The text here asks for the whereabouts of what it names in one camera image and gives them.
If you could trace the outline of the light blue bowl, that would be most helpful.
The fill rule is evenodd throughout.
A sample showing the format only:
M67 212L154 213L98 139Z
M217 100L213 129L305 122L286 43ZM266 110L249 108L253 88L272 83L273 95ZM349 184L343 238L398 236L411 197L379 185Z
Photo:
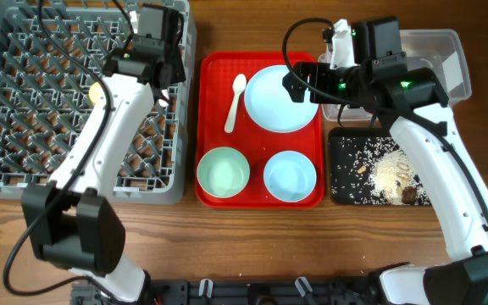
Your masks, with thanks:
M263 183L274 198L282 202L300 202L313 192L317 173L313 163L304 154L282 151L265 164Z

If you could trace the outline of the yellow plastic cup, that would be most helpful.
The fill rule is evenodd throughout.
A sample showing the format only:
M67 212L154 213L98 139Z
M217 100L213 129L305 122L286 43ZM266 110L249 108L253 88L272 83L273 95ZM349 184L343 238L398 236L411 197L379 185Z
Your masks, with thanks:
M88 98L91 101L91 104L95 106L99 103L102 99L104 99L103 89L99 82L95 82L91 85L90 90L88 92Z

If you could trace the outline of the cream plastic spoon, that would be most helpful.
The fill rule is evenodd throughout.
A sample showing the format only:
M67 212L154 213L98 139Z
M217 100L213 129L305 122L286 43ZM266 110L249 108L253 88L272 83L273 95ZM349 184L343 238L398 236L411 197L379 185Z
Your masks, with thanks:
M240 100L240 96L246 90L246 87L247 87L246 76L244 74L237 75L232 84L232 90L234 96L230 105L229 113L225 121L225 126L224 126L225 133L232 133L235 128L238 103Z

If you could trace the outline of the white plastic fork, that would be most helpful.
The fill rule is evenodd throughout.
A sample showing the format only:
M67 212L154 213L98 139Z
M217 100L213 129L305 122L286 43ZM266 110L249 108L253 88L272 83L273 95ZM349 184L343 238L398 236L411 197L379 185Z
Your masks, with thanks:
M170 103L170 99L169 99L169 91L167 89L163 89L161 91L161 96L160 98L158 99L158 104L162 107L162 108L167 108L169 106L169 103Z

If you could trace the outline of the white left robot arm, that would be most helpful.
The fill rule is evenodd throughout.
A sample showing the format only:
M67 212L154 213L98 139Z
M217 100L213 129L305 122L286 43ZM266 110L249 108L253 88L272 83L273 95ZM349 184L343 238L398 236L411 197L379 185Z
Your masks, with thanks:
M44 186L29 184L21 198L27 228L9 254L10 268L25 241L35 257L73 272L112 304L159 304L149 273L124 254L125 227L108 202L135 133L155 104L169 103L170 86L186 80L179 43L184 17L145 4L139 30L111 51L100 74L98 100L65 160Z

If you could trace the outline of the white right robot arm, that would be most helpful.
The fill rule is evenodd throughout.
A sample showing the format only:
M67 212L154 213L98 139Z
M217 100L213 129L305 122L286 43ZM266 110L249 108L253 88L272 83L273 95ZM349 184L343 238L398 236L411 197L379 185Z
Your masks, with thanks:
M405 152L440 222L450 262L400 263L373 272L378 304L488 304L488 188L458 134L432 69L410 69L397 18L323 20L329 63L289 64L291 100L361 108Z

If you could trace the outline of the green bowl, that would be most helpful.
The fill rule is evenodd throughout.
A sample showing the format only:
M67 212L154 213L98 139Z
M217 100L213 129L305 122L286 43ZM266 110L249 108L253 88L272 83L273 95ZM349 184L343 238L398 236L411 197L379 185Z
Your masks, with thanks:
M250 165L233 147L216 147L206 152L197 166L197 181L208 195L230 198L239 194L250 179Z

